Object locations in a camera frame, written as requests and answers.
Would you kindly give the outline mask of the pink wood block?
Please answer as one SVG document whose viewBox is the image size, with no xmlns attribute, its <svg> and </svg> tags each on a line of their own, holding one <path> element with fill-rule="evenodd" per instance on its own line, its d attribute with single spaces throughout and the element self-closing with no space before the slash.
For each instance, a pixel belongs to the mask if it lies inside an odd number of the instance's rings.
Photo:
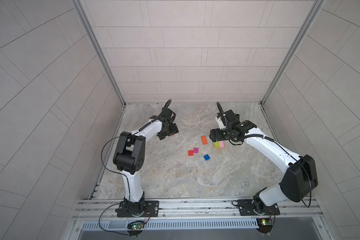
<svg viewBox="0 0 360 240">
<path fill-rule="evenodd" d="M 219 141 L 219 149 L 225 149 L 225 142 Z"/>
</svg>

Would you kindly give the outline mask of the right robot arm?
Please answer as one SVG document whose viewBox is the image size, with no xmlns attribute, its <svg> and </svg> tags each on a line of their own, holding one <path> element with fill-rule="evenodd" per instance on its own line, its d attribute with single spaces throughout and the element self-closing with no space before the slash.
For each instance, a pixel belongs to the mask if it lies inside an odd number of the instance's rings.
<svg viewBox="0 0 360 240">
<path fill-rule="evenodd" d="M 286 200 L 302 202 L 312 196 L 318 186 L 315 160 L 288 150 L 276 140 L 268 137 L 249 120 L 241 121 L 232 110 L 224 111 L 218 105 L 216 122 L 219 128 L 210 131 L 212 142 L 229 141 L 234 146 L 246 143 L 266 156 L 283 173 L 282 181 L 270 188 L 264 188 L 253 196 L 250 203 L 257 215 L 271 213 L 271 207 Z"/>
</svg>

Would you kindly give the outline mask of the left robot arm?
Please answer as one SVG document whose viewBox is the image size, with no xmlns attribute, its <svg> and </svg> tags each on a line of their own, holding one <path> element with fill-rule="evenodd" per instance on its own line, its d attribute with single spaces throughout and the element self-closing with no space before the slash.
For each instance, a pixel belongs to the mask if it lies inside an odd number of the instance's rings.
<svg viewBox="0 0 360 240">
<path fill-rule="evenodd" d="M 176 113 L 167 107 L 146 124 L 132 132 L 122 132 L 116 146 L 113 164 L 123 176 L 126 193 L 117 209 L 117 216 L 139 217 L 145 211 L 145 193 L 141 185 L 140 170 L 143 167 L 146 143 L 154 136 L 160 140 L 179 133 L 174 123 Z"/>
</svg>

